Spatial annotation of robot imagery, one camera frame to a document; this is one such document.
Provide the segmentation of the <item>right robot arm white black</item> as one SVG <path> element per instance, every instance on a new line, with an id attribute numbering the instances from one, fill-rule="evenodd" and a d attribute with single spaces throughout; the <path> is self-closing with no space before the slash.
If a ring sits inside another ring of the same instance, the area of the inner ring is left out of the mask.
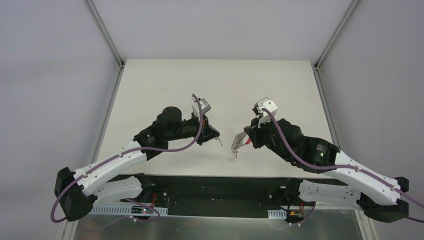
<path id="1" fill-rule="evenodd" d="M 243 131 L 255 149 L 267 147 L 292 166 L 305 172 L 335 179 L 319 183 L 295 179 L 286 186 L 284 200 L 290 205 L 323 202 L 362 211 L 367 217 L 393 223 L 409 217 L 409 204 L 399 191 L 409 190 L 405 177 L 386 177 L 347 156 L 334 144 L 318 137 L 305 136 L 301 128 L 285 119 L 260 124 L 254 118 Z"/>

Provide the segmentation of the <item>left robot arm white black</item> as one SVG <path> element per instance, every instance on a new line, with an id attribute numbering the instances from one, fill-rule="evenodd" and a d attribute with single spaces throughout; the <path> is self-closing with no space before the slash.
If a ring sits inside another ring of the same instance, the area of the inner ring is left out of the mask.
<path id="1" fill-rule="evenodd" d="M 219 138 L 219 131 L 210 125 L 206 116 L 210 110 L 211 106 L 201 99 L 192 104 L 190 119 L 183 119 L 179 108 L 166 107 L 150 126 L 109 157 L 74 171 L 68 167 L 59 170 L 50 220 L 53 223 L 80 220 L 105 201 L 125 198 L 149 201 L 153 189 L 147 183 L 136 177 L 115 183 L 111 179 L 161 153 L 181 152 L 193 144 L 201 146 Z"/>

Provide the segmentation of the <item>grey red keyring holder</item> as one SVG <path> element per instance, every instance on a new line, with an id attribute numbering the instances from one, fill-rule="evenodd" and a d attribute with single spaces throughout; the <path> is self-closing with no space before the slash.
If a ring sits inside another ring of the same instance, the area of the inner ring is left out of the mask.
<path id="1" fill-rule="evenodd" d="M 239 149 L 246 145 L 249 145 L 251 142 L 252 142 L 251 138 L 245 131 L 238 133 L 234 137 L 230 150 L 234 154 L 236 159 L 238 158 Z"/>

